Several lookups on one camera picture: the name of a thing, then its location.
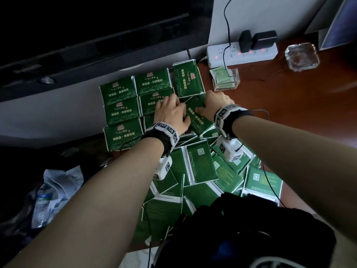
television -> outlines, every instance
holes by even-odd
[[[207,44],[213,1],[103,4],[95,0],[81,8],[64,6],[40,13],[22,8],[17,11],[22,22],[17,19],[2,30],[0,101],[72,85]]]

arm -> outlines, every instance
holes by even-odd
[[[220,93],[208,92],[206,108],[197,111],[213,120],[232,103]],[[318,214],[357,240],[357,149],[252,116],[237,119],[232,129]]]
[[[182,134],[191,123],[189,118],[182,121],[185,114],[185,104],[173,94],[156,105],[154,121]],[[93,176],[6,267],[117,268],[163,151],[156,138],[139,141]]]

power strip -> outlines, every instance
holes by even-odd
[[[207,47],[207,60],[208,67],[220,67],[223,66],[223,51],[225,47],[229,44],[221,44]],[[278,54],[278,48],[274,43],[273,46],[269,48],[264,48],[260,50],[250,50],[249,52],[240,52],[239,43],[232,42],[231,46],[226,49],[224,54],[224,60],[226,66],[258,62],[263,60],[274,59]]]

wall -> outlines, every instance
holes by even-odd
[[[232,0],[226,9],[231,41],[241,31],[276,30],[279,39],[303,32],[324,0]],[[227,43],[223,10],[228,0],[215,0],[208,44]],[[206,46],[191,49],[193,58]],[[60,89],[0,103],[0,145],[40,148],[95,135],[105,127],[98,86],[128,75],[171,67],[186,60],[180,52]]]

wooden table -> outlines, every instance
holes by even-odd
[[[224,93],[244,108],[269,111],[271,121],[357,147],[357,70],[343,58],[346,47],[319,52],[317,68],[294,72],[286,64],[284,50],[301,42],[278,43],[274,60],[229,66],[238,69],[241,82]],[[205,90],[213,90],[207,63],[198,68]],[[264,112],[255,114],[266,117]],[[281,200],[287,207],[313,213],[286,184]]]

